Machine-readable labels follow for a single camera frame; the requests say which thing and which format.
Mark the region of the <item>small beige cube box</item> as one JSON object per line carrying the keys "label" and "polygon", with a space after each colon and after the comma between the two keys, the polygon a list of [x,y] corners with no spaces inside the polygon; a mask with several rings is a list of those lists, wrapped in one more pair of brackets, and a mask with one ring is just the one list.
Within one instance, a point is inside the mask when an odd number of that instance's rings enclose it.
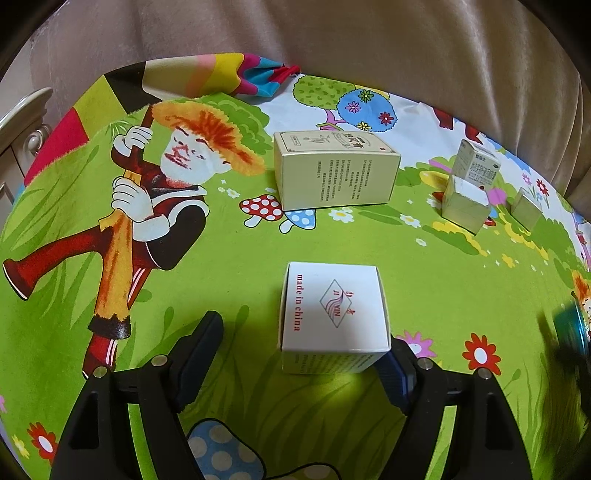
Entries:
{"label": "small beige cube box", "polygon": [[476,235],[487,220],[491,206],[487,193],[465,179],[452,175],[444,192],[442,216]]}

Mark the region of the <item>white made-in-china box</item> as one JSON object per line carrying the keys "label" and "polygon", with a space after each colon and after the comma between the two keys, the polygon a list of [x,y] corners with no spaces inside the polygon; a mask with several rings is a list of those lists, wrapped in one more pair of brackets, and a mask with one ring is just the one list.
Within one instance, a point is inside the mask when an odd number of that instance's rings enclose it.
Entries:
{"label": "white made-in-china box", "polygon": [[287,265],[277,343],[283,372],[359,373],[388,353],[391,344],[387,301],[376,266]]}

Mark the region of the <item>green cartoon print cloth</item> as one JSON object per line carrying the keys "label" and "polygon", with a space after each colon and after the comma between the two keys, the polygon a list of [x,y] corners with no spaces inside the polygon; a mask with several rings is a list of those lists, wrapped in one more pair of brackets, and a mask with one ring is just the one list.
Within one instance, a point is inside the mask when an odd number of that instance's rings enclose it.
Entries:
{"label": "green cartoon print cloth", "polygon": [[[287,211],[273,134],[352,131],[402,156],[386,204]],[[463,139],[501,164],[476,234],[442,216]],[[532,231],[510,213],[541,203]],[[589,358],[557,358],[553,316],[589,335],[588,223],[551,183],[431,106],[250,54],[148,61],[96,81],[34,161],[1,233],[3,478],[52,479],[93,371],[170,352],[208,311],[223,338],[178,414],[203,479],[381,479],[406,416],[376,363],[283,372],[287,265],[379,269],[391,338],[444,370],[495,375],[531,479],[590,475]]]}

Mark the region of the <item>large beige cardboard box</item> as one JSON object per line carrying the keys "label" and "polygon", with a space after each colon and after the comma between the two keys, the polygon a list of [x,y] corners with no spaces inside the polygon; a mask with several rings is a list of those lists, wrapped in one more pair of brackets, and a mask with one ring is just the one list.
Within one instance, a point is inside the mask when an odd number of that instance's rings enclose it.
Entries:
{"label": "large beige cardboard box", "polygon": [[273,134],[276,187],[287,211],[386,204],[401,159],[399,152],[368,132]]}

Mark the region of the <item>green carton box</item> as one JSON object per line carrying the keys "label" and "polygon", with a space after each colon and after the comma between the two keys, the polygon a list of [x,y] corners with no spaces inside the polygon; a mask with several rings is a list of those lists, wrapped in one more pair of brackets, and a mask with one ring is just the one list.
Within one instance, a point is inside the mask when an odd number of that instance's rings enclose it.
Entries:
{"label": "green carton box", "polygon": [[589,358],[589,335],[583,312],[576,300],[570,301],[553,316],[558,360],[574,369]]}

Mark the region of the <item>beige curtain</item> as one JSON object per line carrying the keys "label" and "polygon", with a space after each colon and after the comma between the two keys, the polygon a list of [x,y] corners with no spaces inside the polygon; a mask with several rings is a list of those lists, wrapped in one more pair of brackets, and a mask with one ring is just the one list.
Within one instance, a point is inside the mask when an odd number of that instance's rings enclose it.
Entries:
{"label": "beige curtain", "polygon": [[34,34],[30,76],[59,119],[108,71],[218,52],[438,107],[590,208],[590,88],[518,1],[68,1]]}

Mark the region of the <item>small beige box far right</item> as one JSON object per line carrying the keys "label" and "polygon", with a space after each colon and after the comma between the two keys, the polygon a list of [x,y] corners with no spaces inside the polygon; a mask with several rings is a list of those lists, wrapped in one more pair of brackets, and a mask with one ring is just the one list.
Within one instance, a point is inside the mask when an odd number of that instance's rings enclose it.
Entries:
{"label": "small beige box far right", "polygon": [[510,213],[523,227],[532,231],[542,216],[542,206],[529,190],[521,188],[511,203]]}

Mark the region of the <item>white medicine box with barcode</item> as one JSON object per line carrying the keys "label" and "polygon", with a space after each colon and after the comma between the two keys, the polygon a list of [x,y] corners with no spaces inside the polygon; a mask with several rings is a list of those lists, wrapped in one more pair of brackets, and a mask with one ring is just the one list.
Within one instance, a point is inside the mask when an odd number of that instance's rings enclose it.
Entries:
{"label": "white medicine box with barcode", "polygon": [[501,164],[489,150],[467,139],[461,141],[452,167],[454,176],[488,191],[493,187],[500,170]]}

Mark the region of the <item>white ornate cabinet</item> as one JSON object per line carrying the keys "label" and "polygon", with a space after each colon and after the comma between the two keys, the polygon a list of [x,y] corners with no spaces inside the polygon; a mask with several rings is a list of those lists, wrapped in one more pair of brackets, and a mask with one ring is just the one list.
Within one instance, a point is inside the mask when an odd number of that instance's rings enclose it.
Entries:
{"label": "white ornate cabinet", "polygon": [[1,118],[1,226],[22,193],[25,176],[51,133],[43,117],[52,94],[52,88],[38,89],[23,97]]}

